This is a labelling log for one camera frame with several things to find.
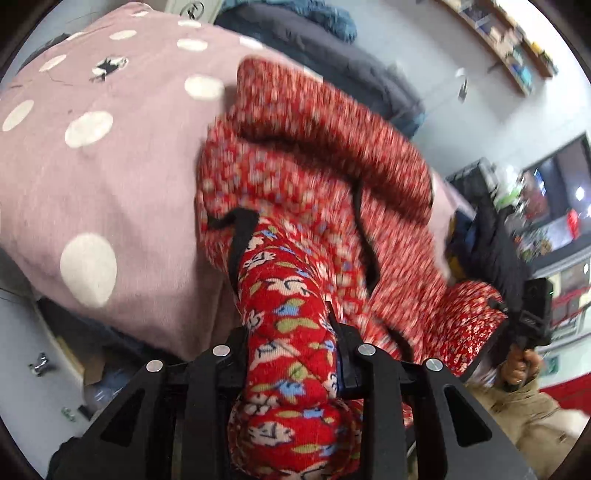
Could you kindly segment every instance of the red floral fabric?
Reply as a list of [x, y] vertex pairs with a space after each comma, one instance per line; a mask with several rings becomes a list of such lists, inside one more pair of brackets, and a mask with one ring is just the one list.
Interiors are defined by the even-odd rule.
[[[363, 181], [361, 219], [381, 280], [368, 296], [350, 180]], [[337, 320], [399, 358], [441, 358], [463, 372], [504, 316], [499, 294], [448, 288], [426, 228], [431, 184], [417, 150], [331, 85], [260, 59], [238, 71], [238, 97], [209, 132], [197, 182], [200, 240], [228, 271], [237, 206], [259, 224], [241, 258], [237, 307], [249, 330], [249, 369], [228, 427], [232, 460], [260, 478], [338, 478], [358, 467], [362, 403], [337, 398]], [[405, 418], [411, 421], [410, 409]]]

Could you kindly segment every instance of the black metal frame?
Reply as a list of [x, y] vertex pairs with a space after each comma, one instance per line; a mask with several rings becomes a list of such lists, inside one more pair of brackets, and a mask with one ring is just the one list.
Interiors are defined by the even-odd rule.
[[[360, 467], [343, 480], [408, 478], [403, 399], [413, 408], [419, 479], [535, 480], [494, 419], [441, 362], [395, 361], [363, 344], [354, 327], [331, 323], [341, 360], [339, 397], [365, 399]], [[209, 350], [188, 364], [140, 370], [84, 436], [59, 452], [51, 480], [170, 480], [179, 411], [180, 480], [253, 479], [230, 462], [226, 432], [246, 379], [247, 337], [244, 327], [235, 329], [225, 356]]]

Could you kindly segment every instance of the television screen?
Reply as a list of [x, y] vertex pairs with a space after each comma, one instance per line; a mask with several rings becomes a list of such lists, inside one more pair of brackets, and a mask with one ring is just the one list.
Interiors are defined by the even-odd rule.
[[582, 135], [522, 173], [522, 250], [546, 254], [591, 233], [591, 155]]

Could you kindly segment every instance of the white wall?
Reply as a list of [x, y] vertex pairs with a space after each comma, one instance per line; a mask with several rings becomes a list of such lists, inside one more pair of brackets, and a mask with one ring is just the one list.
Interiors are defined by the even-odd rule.
[[[434, 0], [329, 0], [355, 20], [356, 45], [386, 65], [398, 63], [423, 96], [425, 124], [414, 142], [441, 174], [488, 157], [521, 168], [591, 129], [591, 86], [578, 62], [546, 18], [527, 0], [499, 0], [552, 56], [560, 73], [524, 97], [494, 58], [450, 12]], [[464, 67], [465, 103], [457, 101]]]
[[540, 388], [558, 385], [591, 372], [591, 336], [582, 336], [578, 342], [551, 349], [546, 358], [558, 356], [558, 371], [540, 377]]
[[17, 74], [22, 63], [38, 48], [62, 33], [76, 33], [108, 12], [126, 4], [129, 0], [62, 0], [37, 25], [0, 82], [0, 91]]

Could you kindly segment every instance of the hand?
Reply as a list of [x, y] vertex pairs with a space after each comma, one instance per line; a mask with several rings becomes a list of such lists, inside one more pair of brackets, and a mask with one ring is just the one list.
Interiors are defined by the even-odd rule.
[[536, 376], [542, 365], [543, 359], [533, 350], [520, 350], [517, 345], [511, 345], [507, 360], [501, 367], [501, 378], [509, 385], [521, 385], [528, 378]]

